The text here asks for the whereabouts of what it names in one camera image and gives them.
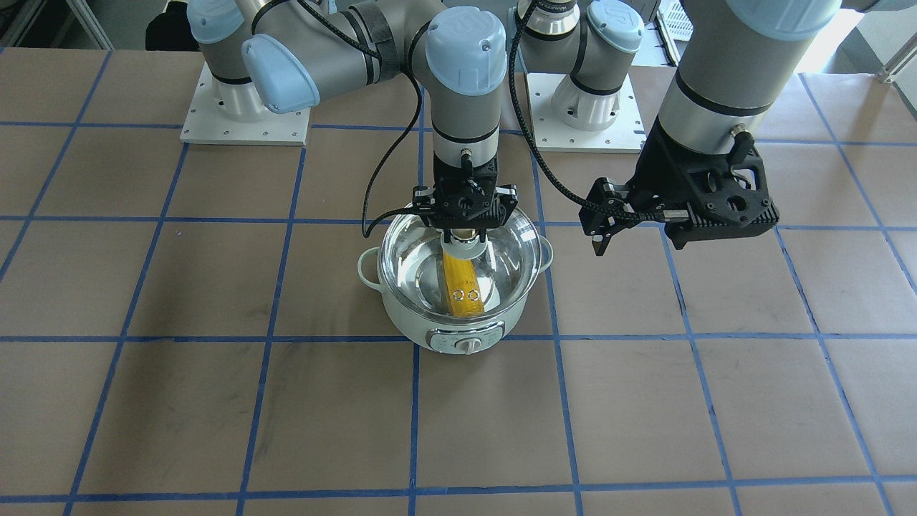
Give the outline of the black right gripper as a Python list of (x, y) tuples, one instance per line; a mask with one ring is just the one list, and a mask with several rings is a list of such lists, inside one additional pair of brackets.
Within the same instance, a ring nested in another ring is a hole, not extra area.
[(433, 159), (433, 187), (416, 187), (411, 212), (438, 229), (442, 246), (454, 244), (452, 231), (475, 229), (482, 244), (493, 242), (518, 205), (515, 185), (498, 186), (498, 159), (454, 167)]

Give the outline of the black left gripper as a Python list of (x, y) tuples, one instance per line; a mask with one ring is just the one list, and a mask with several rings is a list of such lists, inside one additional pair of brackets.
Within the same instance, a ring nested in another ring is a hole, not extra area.
[(770, 231), (779, 223), (779, 212), (769, 195), (754, 137), (740, 132), (732, 140), (725, 154), (709, 156), (682, 147), (665, 132), (651, 132), (628, 181), (629, 193), (623, 185), (597, 178), (585, 199), (625, 216), (580, 207), (580, 225), (592, 237), (594, 254), (605, 255), (610, 238), (639, 225), (631, 206), (641, 211), (659, 205), (687, 210), (686, 220), (666, 225), (677, 249), (688, 242), (757, 237)]

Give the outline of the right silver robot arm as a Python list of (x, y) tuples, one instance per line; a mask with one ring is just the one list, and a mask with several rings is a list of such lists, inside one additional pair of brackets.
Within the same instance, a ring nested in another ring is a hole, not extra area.
[(220, 118), (255, 124), (404, 76), (429, 95), (433, 185), (406, 208), (457, 249), (507, 225), (517, 189), (498, 179), (501, 106), (512, 78), (504, 24), (440, 1), (190, 1), (190, 33)]

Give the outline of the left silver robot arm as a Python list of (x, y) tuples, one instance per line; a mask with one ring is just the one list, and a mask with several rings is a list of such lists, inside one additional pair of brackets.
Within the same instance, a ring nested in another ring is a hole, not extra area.
[(757, 237), (779, 212), (754, 146), (770, 109), (840, 1), (684, 1), (693, 34), (635, 166), (623, 185), (596, 179), (581, 197), (551, 172), (527, 125), (522, 130), (555, 189), (580, 207), (596, 255), (645, 220), (664, 223), (675, 248)]

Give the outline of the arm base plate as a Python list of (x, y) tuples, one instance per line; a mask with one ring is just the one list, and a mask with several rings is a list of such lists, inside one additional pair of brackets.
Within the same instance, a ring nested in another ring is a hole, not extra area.
[(309, 120), (309, 109), (272, 113), (253, 84), (224, 84), (205, 64), (180, 139), (189, 144), (304, 147)]
[(645, 141), (631, 78), (610, 95), (577, 88), (569, 75), (528, 73), (532, 134), (540, 151), (639, 153)]

